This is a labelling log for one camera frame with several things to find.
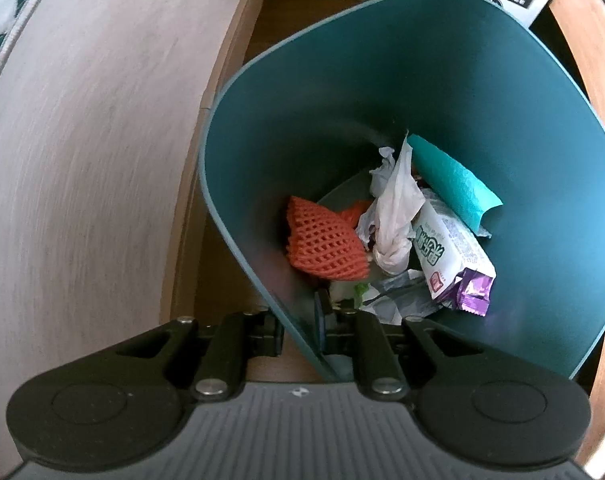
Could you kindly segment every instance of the teal trash can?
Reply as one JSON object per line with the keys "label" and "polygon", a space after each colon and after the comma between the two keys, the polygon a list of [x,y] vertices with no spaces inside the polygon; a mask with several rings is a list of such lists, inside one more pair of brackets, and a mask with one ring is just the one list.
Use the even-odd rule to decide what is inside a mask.
{"label": "teal trash can", "polygon": [[504,206],[483,224],[498,277],[464,336],[576,373],[605,329],[605,131],[549,51],[486,0],[373,0],[247,64],[218,96],[199,176],[218,229],[327,379],[313,282],[285,257],[291,195],[317,201],[416,133]]}

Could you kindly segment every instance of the red logo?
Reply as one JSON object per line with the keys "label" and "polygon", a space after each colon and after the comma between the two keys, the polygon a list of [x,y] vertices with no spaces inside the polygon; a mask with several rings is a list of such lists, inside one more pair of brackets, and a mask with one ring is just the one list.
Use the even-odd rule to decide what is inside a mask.
{"label": "red logo", "polygon": [[443,280],[440,278],[440,273],[437,270],[431,275],[429,285],[431,285],[431,290],[434,292],[438,292],[441,288],[443,288]]}

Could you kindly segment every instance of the food wrapper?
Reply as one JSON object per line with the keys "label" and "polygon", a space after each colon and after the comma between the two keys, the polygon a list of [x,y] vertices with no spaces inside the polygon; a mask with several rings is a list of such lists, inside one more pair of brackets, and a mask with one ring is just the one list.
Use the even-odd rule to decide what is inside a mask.
{"label": "food wrapper", "polygon": [[444,306],[485,316],[496,270],[478,240],[430,189],[413,228],[414,248],[431,297]]}

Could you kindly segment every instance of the purple foil candy wrapper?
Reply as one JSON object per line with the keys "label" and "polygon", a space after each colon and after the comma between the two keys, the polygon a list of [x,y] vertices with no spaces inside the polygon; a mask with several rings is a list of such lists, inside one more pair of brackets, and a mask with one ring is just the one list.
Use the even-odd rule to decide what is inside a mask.
{"label": "purple foil candy wrapper", "polygon": [[489,291],[493,278],[477,270],[464,269],[460,280],[436,298],[436,301],[454,310],[464,310],[477,316],[485,316],[489,308]]}

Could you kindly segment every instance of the green label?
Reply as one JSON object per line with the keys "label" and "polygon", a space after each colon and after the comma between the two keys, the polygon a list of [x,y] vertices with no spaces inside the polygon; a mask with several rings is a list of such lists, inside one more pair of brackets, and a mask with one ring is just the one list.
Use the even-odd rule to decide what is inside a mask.
{"label": "green label", "polygon": [[416,230],[416,248],[425,256],[427,263],[432,267],[438,263],[440,257],[445,253],[445,248],[434,237],[428,236],[422,225],[419,225]]}

